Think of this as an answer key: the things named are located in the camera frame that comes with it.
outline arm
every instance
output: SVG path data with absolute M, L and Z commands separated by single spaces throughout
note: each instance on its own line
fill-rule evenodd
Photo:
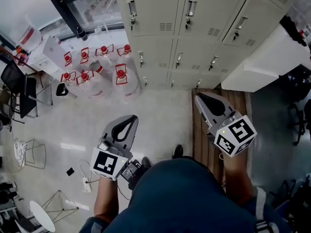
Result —
M 238 205 L 243 205 L 254 197 L 253 185 L 245 168 L 246 154 L 246 151 L 234 157 L 223 154 L 226 193 L 228 198 Z
M 97 198 L 94 205 L 94 215 L 107 223 L 119 213 L 118 183 L 106 178 L 100 178 Z

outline blue shirt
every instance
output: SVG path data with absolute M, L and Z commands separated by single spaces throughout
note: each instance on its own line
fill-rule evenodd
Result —
M 256 198 L 237 206 L 212 174 L 192 160 L 179 158 L 150 168 L 133 191 L 129 207 L 111 224 L 92 217 L 80 233 L 253 233 L 255 209 Z M 267 205 L 264 218 L 274 222 L 280 233 L 290 232 Z

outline black and white marker cube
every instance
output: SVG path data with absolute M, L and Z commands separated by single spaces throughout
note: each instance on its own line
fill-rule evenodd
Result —
M 128 161 L 127 158 L 112 154 L 109 151 L 94 148 L 90 169 L 99 176 L 115 181 Z
M 229 156 L 234 156 L 246 149 L 257 132 L 247 116 L 233 121 L 219 129 L 214 144 Z

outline floor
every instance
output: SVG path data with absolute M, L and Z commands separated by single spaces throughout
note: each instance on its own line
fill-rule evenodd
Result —
M 56 81 L 53 83 L 54 92 L 57 84 Z M 18 209 L 25 216 L 30 213 L 30 200 L 42 205 L 58 189 L 64 192 L 67 200 L 80 207 L 73 215 L 56 223 L 58 233 L 79 232 L 85 220 L 93 216 L 98 184 L 92 184 L 92 193 L 84 193 L 83 174 L 79 165 L 82 160 L 90 161 L 93 148 L 97 146 L 105 125 L 111 120 L 128 114 L 138 116 L 138 129 L 131 149 L 138 160 L 143 156 L 148 156 L 153 163 L 170 159 L 177 143 L 184 146 L 186 155 L 192 152 L 192 108 L 191 94 L 188 91 L 146 90 L 136 101 L 127 105 L 116 96 L 106 100 L 67 100 L 53 97 L 53 103 L 53 107 L 40 105 L 39 117 L 26 118 L 25 125 L 13 123 L 14 137 L 25 141 L 35 139 L 38 142 L 36 144 L 45 144 L 47 162 L 44 170 L 26 166 L 12 179 L 16 181 L 20 195 L 25 198 L 17 202 Z M 4 164 L 14 173 L 17 165 L 12 151 L 12 135 L 8 130 L 2 130 L 1 139 L 6 151 Z M 43 165 L 43 151 L 42 147 L 35 149 L 38 166 Z M 71 167 L 75 172 L 69 177 L 66 171 Z M 83 164 L 82 169 L 89 176 L 87 168 Z M 93 174 L 92 180 L 96 179 L 98 176 Z M 122 193 L 130 198 L 127 182 L 121 176 L 118 184 Z M 128 205 L 128 201 L 120 193 L 119 203 L 120 211 Z
M 311 99 L 311 93 L 297 103 L 299 110 Z M 255 140 L 252 182 L 267 192 L 276 192 L 285 179 L 304 180 L 311 173 L 310 133 L 301 137 L 297 147 L 296 129 L 288 129 L 290 122 L 298 122 L 294 110 L 289 110 L 286 94 L 274 83 L 251 94 L 253 124 L 258 132 Z

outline plastic bottle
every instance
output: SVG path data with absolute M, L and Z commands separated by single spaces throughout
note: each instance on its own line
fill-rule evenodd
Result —
M 100 61 L 95 56 L 95 49 L 84 48 L 81 50 L 80 64 L 84 71 L 93 70 L 98 74 L 104 71 Z
M 71 55 L 71 52 L 68 52 L 64 54 L 65 58 L 65 67 L 68 70 L 68 72 L 76 71 L 77 73 L 82 73 L 84 72 L 82 66 L 80 63 L 77 61 L 78 58 L 75 54 L 75 57 Z
M 62 43 L 58 37 L 55 37 L 55 35 L 53 36 L 53 38 L 57 42 L 58 45 Z
M 124 47 L 118 48 L 117 53 L 119 57 L 117 64 L 126 64 L 127 68 L 137 72 L 130 45 L 126 44 Z
M 109 96 L 112 91 L 111 83 L 92 69 L 77 77 L 76 84 L 85 94 L 94 98 Z
M 119 55 L 113 44 L 108 47 L 102 46 L 100 49 L 96 49 L 95 56 L 101 63 L 104 70 L 111 74 L 114 72 Z
M 135 100 L 140 94 L 140 84 L 137 76 L 126 64 L 115 66 L 112 84 L 115 91 L 120 95 L 124 103 Z
M 62 74 L 60 81 L 65 84 L 67 90 L 71 92 L 72 94 L 78 97 L 85 96 L 82 89 L 79 86 L 77 86 L 76 75 L 77 75 L 77 72 L 71 72 L 71 73 L 66 72 Z
M 31 25 L 27 16 L 25 18 L 19 18 L 14 23 L 10 36 L 27 51 L 33 51 L 42 42 L 41 32 L 35 26 Z

